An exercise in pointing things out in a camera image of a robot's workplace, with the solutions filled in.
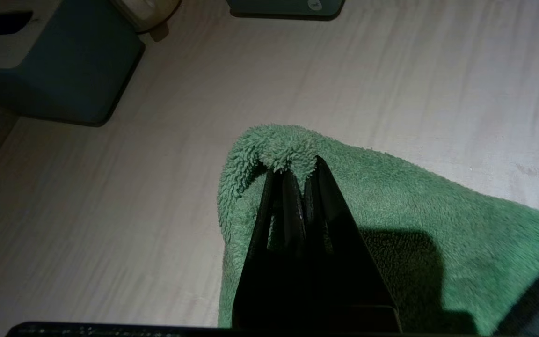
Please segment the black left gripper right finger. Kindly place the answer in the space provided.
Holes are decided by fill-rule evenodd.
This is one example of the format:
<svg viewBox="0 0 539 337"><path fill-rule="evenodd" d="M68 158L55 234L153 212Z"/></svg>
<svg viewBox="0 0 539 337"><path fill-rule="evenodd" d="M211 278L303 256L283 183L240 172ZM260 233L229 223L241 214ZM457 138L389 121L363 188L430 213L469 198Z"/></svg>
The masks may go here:
<svg viewBox="0 0 539 337"><path fill-rule="evenodd" d="M330 329L399 329L399 312L328 163L305 182L306 255Z"/></svg>

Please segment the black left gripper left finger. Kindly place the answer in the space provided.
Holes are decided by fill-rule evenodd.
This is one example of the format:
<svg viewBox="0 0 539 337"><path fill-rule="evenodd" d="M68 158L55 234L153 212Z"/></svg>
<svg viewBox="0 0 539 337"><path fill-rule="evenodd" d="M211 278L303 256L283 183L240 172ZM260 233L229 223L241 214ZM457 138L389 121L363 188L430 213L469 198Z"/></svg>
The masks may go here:
<svg viewBox="0 0 539 337"><path fill-rule="evenodd" d="M297 177L291 171L270 171L234 296L233 328L281 329L297 323L305 254Z"/></svg>

